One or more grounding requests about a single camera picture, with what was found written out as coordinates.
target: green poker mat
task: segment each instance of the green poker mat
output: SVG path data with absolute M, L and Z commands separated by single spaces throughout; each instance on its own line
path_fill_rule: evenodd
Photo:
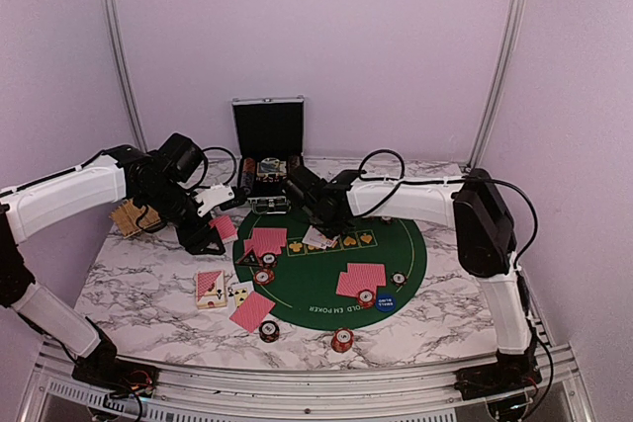
M 244 239 L 256 227 L 283 227 L 288 242 L 277 256 L 275 280 L 266 287 L 253 282 L 255 290 L 273 300 L 271 313 L 282 321 L 314 330 L 361 328 L 398 312 L 413 298 L 426 272 L 426 246 L 414 221 L 394 219 L 386 224 L 378 218 L 355 219 L 354 229 L 341 236 L 334 248 L 310 249 L 301 241 L 310 227 L 301 210 L 287 214 L 250 213 L 239 227 L 233 244 L 233 258 L 244 253 Z M 395 308 L 383 312 L 376 307 L 361 308 L 356 299 L 336 294 L 338 275 L 347 272 L 347 263 L 384 264 L 387 285 L 378 287 L 378 297 L 390 295 Z M 241 282 L 252 281 L 256 268 L 235 266 Z M 391 282 L 394 272 L 407 276 L 397 287 Z

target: stack of cards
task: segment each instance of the stack of cards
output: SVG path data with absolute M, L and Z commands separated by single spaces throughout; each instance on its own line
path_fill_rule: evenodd
M 361 291 L 376 293 L 376 288 L 387 284 L 384 264 L 347 264 L 347 272 L 338 276 L 336 294 L 358 296 Z
M 257 292 L 251 292 L 244 302 L 230 316 L 230 320 L 237 323 L 248 333 L 252 333 L 257 328 L 270 310 L 275 306 L 275 302 Z
M 196 274 L 196 306 L 200 309 L 226 306 L 225 272 Z
M 328 239 L 318 229 L 310 226 L 308 228 L 308 232 L 301 242 L 309 246 L 317 247 L 319 249 L 327 249 L 328 247 L 332 247 L 334 245 L 336 239 L 338 239 L 338 236 L 336 236 L 334 239 Z
M 209 222 L 209 226 L 218 230 L 224 244 L 229 244 L 237 240 L 237 229 L 235 229 L 230 217 L 227 215 L 212 219 L 211 222 Z
M 287 230 L 285 228 L 256 227 L 252 237 L 244 239 L 244 254 L 251 249 L 255 250 L 257 257 L 272 253 L 281 254 L 281 248 L 286 247 Z

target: blue chip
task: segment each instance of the blue chip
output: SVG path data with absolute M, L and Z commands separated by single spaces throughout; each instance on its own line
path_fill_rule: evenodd
M 396 299 L 389 294 L 380 294 L 376 297 L 376 308 L 385 313 L 396 309 Z

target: black case lid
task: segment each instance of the black case lid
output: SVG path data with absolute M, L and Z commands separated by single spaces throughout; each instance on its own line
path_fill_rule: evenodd
M 302 154 L 304 98 L 235 100 L 232 105 L 242 157 Z

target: vent grille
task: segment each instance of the vent grille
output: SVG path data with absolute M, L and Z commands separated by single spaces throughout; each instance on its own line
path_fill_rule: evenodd
M 56 395 L 66 400 L 76 402 L 80 405 L 100 409 L 112 414 L 130 414 L 136 416 L 138 408 L 135 400 L 112 400 L 105 390 L 84 386 L 79 383 L 51 379 L 48 384 L 47 393 Z M 151 399 L 142 399 L 143 417 L 146 422 L 281 422 L 284 419 L 251 419 L 245 417 L 229 417 L 222 415 L 205 414 L 200 411 L 186 410 L 181 408 L 165 408 L 157 405 Z M 353 419 L 354 422 L 457 422 L 457 416 L 453 409 L 427 412 L 424 414 L 410 415 L 403 417 L 380 417 Z

